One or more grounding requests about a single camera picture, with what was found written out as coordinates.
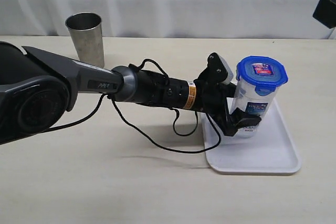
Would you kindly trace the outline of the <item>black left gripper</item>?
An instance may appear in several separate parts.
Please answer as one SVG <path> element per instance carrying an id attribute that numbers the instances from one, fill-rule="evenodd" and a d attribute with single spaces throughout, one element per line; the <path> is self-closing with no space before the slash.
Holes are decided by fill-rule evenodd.
<path id="1" fill-rule="evenodd" d="M 230 82 L 208 83 L 200 78 L 194 80 L 198 95 L 199 107 L 208 114 L 219 127 L 224 136 L 234 136 L 239 129 L 247 126 L 257 126 L 261 122 L 258 115 L 249 114 L 236 108 L 229 114 L 227 98 L 233 98 L 237 85 Z"/>

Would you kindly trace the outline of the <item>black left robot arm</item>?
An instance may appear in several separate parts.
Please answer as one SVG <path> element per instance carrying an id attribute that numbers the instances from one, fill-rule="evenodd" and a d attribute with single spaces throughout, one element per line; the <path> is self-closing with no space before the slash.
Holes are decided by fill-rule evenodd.
<path id="1" fill-rule="evenodd" d="M 35 47 L 1 42 L 1 143 L 48 132 L 80 93 L 99 93 L 114 102 L 183 109 L 208 115 L 226 136 L 261 118 L 235 109 L 227 100 L 236 86 L 225 61 L 216 53 L 194 81 L 169 77 L 143 65 L 102 69 Z"/>

